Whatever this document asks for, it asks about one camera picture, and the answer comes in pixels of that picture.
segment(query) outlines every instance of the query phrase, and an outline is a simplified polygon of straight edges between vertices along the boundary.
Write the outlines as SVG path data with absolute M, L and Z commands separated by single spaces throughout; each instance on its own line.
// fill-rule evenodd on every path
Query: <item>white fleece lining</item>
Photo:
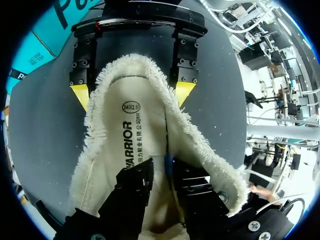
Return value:
M 127 76 L 141 76 L 149 80 L 163 101 L 167 117 L 170 154 L 193 165 L 197 163 L 190 162 L 192 160 L 187 155 L 191 154 L 192 157 L 196 157 L 198 163 L 210 174 L 210 183 L 214 190 L 228 194 L 228 215 L 232 216 L 239 212 L 242 205 L 247 202 L 249 189 L 246 182 L 229 163 L 215 154 L 208 140 L 196 126 L 191 124 L 191 117 L 181 112 L 174 90 L 168 86 L 166 76 L 157 65 L 148 57 L 129 54 L 106 65 L 96 79 L 95 91 L 90 95 L 88 112 L 84 119 L 87 135 L 69 190 L 70 213 L 74 212 L 74 208 L 80 208 L 95 214 L 100 208 L 95 204 L 103 202 L 107 197 L 101 193 L 110 193 L 113 190 L 101 180 L 106 173 L 101 167 L 102 164 L 95 159 L 107 139 L 108 130 L 105 129 L 102 119 L 105 95 L 108 94 L 107 91 L 112 82 Z M 179 145 L 175 139 L 183 139 L 185 145 Z

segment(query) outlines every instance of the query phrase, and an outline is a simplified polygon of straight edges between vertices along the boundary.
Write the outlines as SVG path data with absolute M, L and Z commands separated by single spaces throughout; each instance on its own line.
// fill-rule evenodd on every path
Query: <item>person's arm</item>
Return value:
M 275 198 L 275 196 L 273 196 L 273 194 L 268 189 L 266 189 L 262 186 L 256 187 L 256 186 L 252 185 L 250 187 L 250 190 L 254 194 L 260 194 L 260 195 L 264 196 L 269 201 L 269 203 L 272 203 L 277 200 Z M 281 203 L 275 202 L 273 205 L 281 205 Z

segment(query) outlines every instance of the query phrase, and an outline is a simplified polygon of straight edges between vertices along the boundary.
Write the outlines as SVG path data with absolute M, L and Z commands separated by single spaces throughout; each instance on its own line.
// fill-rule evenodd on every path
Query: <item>bolt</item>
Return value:
M 258 221 L 251 221 L 248 225 L 248 229 L 251 231 L 251 232 L 256 232 L 260 229 L 261 227 L 261 224 L 260 222 Z
M 187 190 L 188 192 L 193 192 L 193 191 L 194 191 L 194 188 L 193 188 L 192 186 L 188 186 L 188 187 L 186 188 L 186 190 Z
M 205 187 L 206 187 L 207 189 L 209 189 L 209 190 L 211 190 L 211 189 L 212 189 L 211 184 L 209 184 L 209 185 L 205 185 Z
M 116 184 L 114 187 L 115 187 L 116 189 L 122 189 L 122 185 L 121 185 L 121 184 Z
M 267 231 L 263 232 L 259 236 L 259 240 L 270 240 L 271 239 L 271 234 Z
M 218 192 L 218 196 L 224 204 L 226 204 L 229 200 L 228 195 L 223 191 Z
M 90 240 L 106 240 L 106 238 L 101 234 L 94 234 L 91 236 Z

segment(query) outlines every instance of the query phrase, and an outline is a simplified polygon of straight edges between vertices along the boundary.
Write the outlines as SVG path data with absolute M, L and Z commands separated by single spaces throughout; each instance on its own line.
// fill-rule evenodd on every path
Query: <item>red marking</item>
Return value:
M 96 29 L 97 29 L 98 31 L 101 30 L 101 26 L 99 25 L 99 23 L 98 23 L 97 21 L 94 23 L 94 25 L 95 25 L 95 27 L 96 27 Z

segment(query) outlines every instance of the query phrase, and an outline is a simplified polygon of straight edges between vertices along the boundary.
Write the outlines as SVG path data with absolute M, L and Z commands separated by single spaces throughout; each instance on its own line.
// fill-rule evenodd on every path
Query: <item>shoe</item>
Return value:
M 79 208 L 97 216 L 117 184 L 118 172 L 152 157 L 153 187 L 142 232 L 169 230 L 178 223 L 179 214 L 165 174 L 166 155 L 203 167 L 213 189 L 228 195 L 228 215 L 241 210 L 249 193 L 246 182 L 215 154 L 190 116 L 180 110 L 174 90 L 154 61 L 125 55 L 108 63 L 96 84 L 84 119 L 83 151 L 69 190 L 70 214 Z

